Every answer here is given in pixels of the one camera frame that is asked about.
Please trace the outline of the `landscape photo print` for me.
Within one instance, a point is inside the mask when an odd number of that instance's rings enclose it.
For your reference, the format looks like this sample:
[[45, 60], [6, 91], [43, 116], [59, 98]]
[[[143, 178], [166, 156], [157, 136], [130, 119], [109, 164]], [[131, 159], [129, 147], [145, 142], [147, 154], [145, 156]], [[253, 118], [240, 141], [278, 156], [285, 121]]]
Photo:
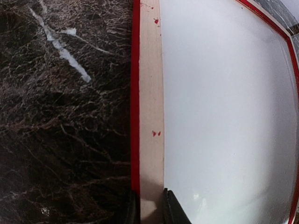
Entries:
[[286, 224], [298, 97], [286, 41], [235, 0], [163, 0], [164, 185], [193, 224]]

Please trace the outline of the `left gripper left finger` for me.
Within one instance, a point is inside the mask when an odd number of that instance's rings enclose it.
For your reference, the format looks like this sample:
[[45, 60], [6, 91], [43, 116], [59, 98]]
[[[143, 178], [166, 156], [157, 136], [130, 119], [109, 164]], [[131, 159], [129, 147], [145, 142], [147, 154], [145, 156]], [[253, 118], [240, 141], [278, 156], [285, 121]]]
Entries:
[[125, 224], [137, 224], [139, 222], [139, 198], [135, 191], [129, 193], [128, 207], [125, 216]]

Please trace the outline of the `red wooden picture frame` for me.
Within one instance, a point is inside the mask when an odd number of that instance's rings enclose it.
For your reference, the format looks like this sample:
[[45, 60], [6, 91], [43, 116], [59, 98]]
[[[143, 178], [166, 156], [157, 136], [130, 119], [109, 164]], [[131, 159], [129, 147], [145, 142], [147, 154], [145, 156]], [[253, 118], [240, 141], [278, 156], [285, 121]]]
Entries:
[[[289, 32], [253, 0], [236, 0], [266, 22], [286, 41], [292, 61], [299, 109], [299, 62]], [[142, 224], [164, 224], [165, 159], [162, 0], [136, 0], [133, 10], [131, 69], [131, 178], [140, 197]], [[299, 115], [297, 130], [299, 151]], [[295, 221], [299, 200], [299, 166], [290, 211]]]

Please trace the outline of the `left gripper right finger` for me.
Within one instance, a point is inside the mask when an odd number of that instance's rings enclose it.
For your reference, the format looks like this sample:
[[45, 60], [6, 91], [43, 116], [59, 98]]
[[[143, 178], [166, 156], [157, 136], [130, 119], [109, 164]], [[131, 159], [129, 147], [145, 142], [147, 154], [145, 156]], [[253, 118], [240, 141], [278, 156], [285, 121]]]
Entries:
[[173, 191], [163, 191], [163, 215], [165, 224], [191, 224]]

